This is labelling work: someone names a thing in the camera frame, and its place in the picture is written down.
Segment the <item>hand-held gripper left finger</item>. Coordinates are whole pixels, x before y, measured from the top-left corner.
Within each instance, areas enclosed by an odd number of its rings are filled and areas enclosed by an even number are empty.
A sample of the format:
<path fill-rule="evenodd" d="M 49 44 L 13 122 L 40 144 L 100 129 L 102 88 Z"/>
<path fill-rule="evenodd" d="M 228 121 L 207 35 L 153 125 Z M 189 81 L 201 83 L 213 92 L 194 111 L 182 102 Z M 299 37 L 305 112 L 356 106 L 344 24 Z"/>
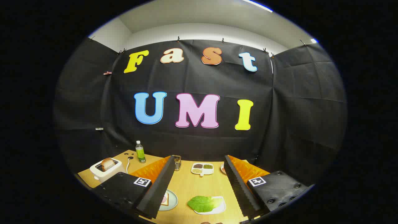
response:
<path fill-rule="evenodd" d="M 93 189 L 105 202 L 131 216 L 156 218 L 175 170 L 175 157 L 167 156 L 137 171 L 118 172 Z"/>

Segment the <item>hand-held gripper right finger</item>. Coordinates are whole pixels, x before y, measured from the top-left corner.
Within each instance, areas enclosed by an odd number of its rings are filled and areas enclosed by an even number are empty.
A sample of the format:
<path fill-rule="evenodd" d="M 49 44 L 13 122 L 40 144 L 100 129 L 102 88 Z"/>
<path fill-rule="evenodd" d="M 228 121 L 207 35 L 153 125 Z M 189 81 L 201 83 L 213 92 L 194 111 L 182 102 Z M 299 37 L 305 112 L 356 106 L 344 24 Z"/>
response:
<path fill-rule="evenodd" d="M 230 155 L 224 157 L 224 168 L 239 207 L 250 220 L 283 211 L 314 187 L 284 171 L 270 173 Z"/>

